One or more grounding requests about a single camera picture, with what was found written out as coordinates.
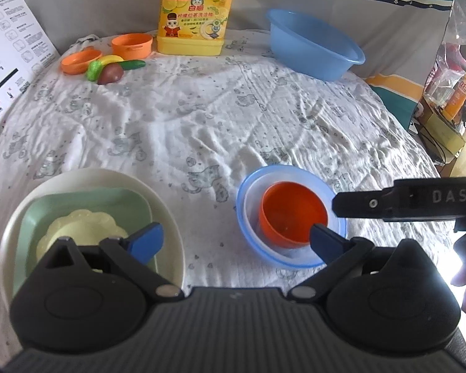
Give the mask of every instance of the white patterned sheet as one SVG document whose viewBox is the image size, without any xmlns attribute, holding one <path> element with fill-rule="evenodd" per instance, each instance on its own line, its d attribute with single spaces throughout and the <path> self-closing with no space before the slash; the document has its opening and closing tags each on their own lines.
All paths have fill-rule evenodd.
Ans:
<svg viewBox="0 0 466 373">
<path fill-rule="evenodd" d="M 117 84 L 64 76 L 54 65 L 15 104 L 0 136 L 0 238 L 19 202 L 77 168 L 133 175 L 168 205 L 186 257 L 185 290 L 295 285 L 313 270 L 275 269 L 236 222 L 237 188 L 266 164 L 305 168 L 335 191 L 437 177 L 424 150 L 378 96 L 347 73 L 324 83 L 271 57 L 268 35 L 231 31 L 218 58 L 153 56 Z M 110 38 L 78 43 L 109 52 Z M 394 246 L 415 238 L 438 260 L 450 223 L 350 220 L 348 235 Z M 0 297 L 0 363 L 19 349 Z"/>
</svg>

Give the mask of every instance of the bottle label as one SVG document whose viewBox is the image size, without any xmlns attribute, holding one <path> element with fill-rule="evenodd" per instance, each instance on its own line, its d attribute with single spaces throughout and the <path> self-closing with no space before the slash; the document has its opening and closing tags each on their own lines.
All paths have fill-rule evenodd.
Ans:
<svg viewBox="0 0 466 373">
<path fill-rule="evenodd" d="M 463 80 L 459 82 L 458 87 L 461 91 L 466 93 L 466 83 Z"/>
<path fill-rule="evenodd" d="M 162 0 L 158 36 L 224 39 L 231 0 Z"/>
</svg>

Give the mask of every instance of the orange plate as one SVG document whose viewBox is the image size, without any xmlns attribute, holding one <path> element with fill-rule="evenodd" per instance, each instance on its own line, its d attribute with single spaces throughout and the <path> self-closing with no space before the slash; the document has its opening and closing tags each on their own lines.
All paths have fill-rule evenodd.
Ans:
<svg viewBox="0 0 466 373">
<path fill-rule="evenodd" d="M 309 244 L 313 224 L 328 225 L 328 213 L 312 190 L 295 182 L 279 182 L 262 195 L 259 222 L 273 244 L 300 248 Z"/>
<path fill-rule="evenodd" d="M 66 58 L 63 58 L 61 61 L 61 70 L 71 76 L 83 74 L 87 71 L 88 65 L 100 57 L 102 57 L 102 52 L 90 46 L 80 52 L 70 54 Z"/>
<path fill-rule="evenodd" d="M 141 60 L 152 51 L 152 36 L 126 34 L 112 39 L 112 53 L 124 60 Z"/>
</svg>

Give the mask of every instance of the light green square plate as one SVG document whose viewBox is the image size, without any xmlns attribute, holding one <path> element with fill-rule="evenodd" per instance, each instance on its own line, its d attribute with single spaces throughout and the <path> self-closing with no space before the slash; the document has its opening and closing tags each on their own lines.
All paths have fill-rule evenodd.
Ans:
<svg viewBox="0 0 466 373">
<path fill-rule="evenodd" d="M 111 215 L 129 235 L 152 222 L 148 202 L 138 193 L 125 188 L 58 193 L 36 199 L 24 214 L 19 230 L 14 263 L 14 295 L 35 268 L 36 246 L 48 227 L 57 218 L 79 209 Z M 157 271 L 155 258 L 150 260 L 148 267 Z"/>
</svg>

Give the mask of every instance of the pale yellow flower-shaped plate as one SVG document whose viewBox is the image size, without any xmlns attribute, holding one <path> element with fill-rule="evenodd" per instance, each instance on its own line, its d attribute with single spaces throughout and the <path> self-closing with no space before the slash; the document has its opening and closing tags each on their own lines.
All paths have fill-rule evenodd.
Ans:
<svg viewBox="0 0 466 373">
<path fill-rule="evenodd" d="M 75 210 L 68 216 L 59 217 L 48 227 L 47 233 L 38 241 L 36 260 L 39 261 L 59 237 L 71 237 L 77 245 L 98 245 L 106 237 L 127 236 L 128 233 L 109 214 Z"/>
</svg>

